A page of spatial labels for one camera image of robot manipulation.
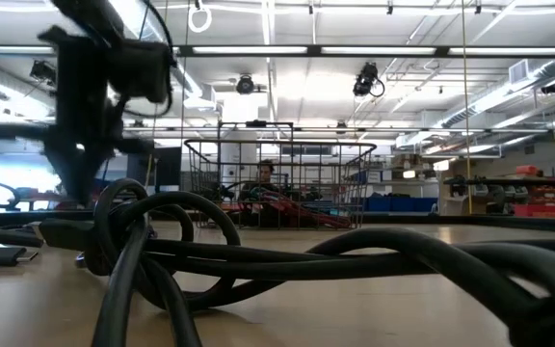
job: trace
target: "desk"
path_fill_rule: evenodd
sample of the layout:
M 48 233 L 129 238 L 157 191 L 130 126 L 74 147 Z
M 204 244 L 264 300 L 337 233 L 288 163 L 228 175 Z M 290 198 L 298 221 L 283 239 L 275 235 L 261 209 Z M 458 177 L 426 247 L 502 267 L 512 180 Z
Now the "desk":
M 155 223 L 177 237 L 171 223 Z M 449 242 L 553 237 L 494 227 L 415 226 Z M 245 246 L 300 252 L 339 231 L 241 231 Z M 198 239 L 224 243 L 215 230 Z M 74 267 L 75 252 L 43 249 L 31 263 L 0 270 L 0 347 L 90 346 L 106 287 Z M 177 274 L 186 289 L 215 279 Z M 205 347 L 508 347 L 506 328 L 440 276 L 288 282 L 242 303 L 196 315 Z M 169 320 L 138 294 L 128 346 L 172 346 Z

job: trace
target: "wire mesh cage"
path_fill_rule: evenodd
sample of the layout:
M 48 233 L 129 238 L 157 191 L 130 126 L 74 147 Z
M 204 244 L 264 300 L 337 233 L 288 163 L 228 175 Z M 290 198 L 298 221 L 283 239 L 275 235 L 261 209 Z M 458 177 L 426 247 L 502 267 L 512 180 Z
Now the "wire mesh cage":
M 192 192 L 239 227 L 360 227 L 373 144 L 188 140 Z M 199 219 L 200 227 L 212 221 Z

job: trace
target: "white cord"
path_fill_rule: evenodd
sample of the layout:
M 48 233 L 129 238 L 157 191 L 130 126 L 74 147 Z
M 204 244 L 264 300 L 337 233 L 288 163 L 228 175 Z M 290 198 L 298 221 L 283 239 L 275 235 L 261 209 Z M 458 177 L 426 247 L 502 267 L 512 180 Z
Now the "white cord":
M 211 26 L 211 22 L 213 21 L 213 17 L 211 16 L 211 10 L 209 10 L 209 8 L 207 8 L 206 6 L 204 6 L 204 4 L 202 4 L 202 0 L 198 0 L 198 3 L 199 3 L 199 9 L 197 9 L 196 7 L 193 7 L 192 9 L 190 9 L 190 12 L 188 14 L 188 26 L 190 27 L 190 30 L 192 30 L 197 34 L 202 33 L 205 30 L 209 29 L 209 27 Z M 200 27 L 194 24 L 194 14 L 196 13 L 205 13 L 205 15 L 207 16 L 204 24 L 202 24 Z

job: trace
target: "ceiling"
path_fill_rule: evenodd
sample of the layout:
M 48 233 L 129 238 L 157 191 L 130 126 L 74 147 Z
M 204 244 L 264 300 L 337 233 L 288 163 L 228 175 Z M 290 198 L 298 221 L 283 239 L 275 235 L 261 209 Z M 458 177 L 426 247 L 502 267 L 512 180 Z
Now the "ceiling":
M 119 0 L 130 3 L 136 0 Z M 263 25 L 263 2 L 269 7 L 269 24 Z M 388 1 L 377 0 L 220 0 L 202 1 L 212 14 L 212 22 L 202 33 L 187 25 L 188 4 L 194 1 L 153 1 L 166 19 L 174 45 L 263 45 L 263 44 L 369 44 L 369 45 L 457 45 L 464 40 L 476 45 L 555 45 L 555 1 L 483 0 L 480 14 L 467 13 L 465 32 L 459 13 L 462 0 L 394 0 L 393 15 L 387 15 Z M 469 9 L 479 1 L 465 1 Z M 308 11 L 313 5 L 314 14 Z M 532 13 L 549 14 L 532 15 Z M 194 15 L 200 26 L 203 13 Z M 42 0 L 0 0 L 0 45 L 42 44 L 37 34 L 57 24 L 70 33 L 79 30 Z M 34 59 L 0 56 L 0 70 L 15 79 L 35 84 L 29 77 Z M 378 99 L 354 98 L 355 76 L 366 62 L 374 62 L 382 73 L 386 92 Z M 250 74 L 256 84 L 268 85 L 272 74 L 276 113 L 264 108 L 259 117 L 293 121 L 299 126 L 335 126 L 344 120 L 349 126 L 430 126 L 426 115 L 443 114 L 464 105 L 465 96 L 485 93 L 494 84 L 508 78 L 508 68 L 515 59 L 468 59 L 464 75 L 463 59 L 430 61 L 427 59 L 365 58 L 188 58 L 180 60 L 199 83 L 214 86 L 218 99 L 232 95 L 231 81 Z M 551 102 L 554 95 L 520 93 L 507 102 L 487 110 L 474 123 L 493 126 L 506 118 Z M 185 109 L 185 98 L 175 88 L 174 107 L 162 125 L 216 123 L 217 112 Z M 154 107 L 136 101 L 132 108 L 154 112 Z M 186 132 L 195 137 L 198 133 Z M 395 139 L 398 133 L 371 133 L 368 140 Z M 332 133 L 306 136 L 334 137 Z

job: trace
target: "metal cage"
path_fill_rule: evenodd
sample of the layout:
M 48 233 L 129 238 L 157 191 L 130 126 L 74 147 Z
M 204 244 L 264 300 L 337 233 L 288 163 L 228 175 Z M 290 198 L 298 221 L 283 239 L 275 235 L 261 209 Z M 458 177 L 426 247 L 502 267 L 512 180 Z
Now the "metal cage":
M 373 144 L 188 140 L 192 192 L 239 227 L 360 227 Z M 259 169 L 273 168 L 271 177 Z M 200 227 L 212 221 L 198 219 Z

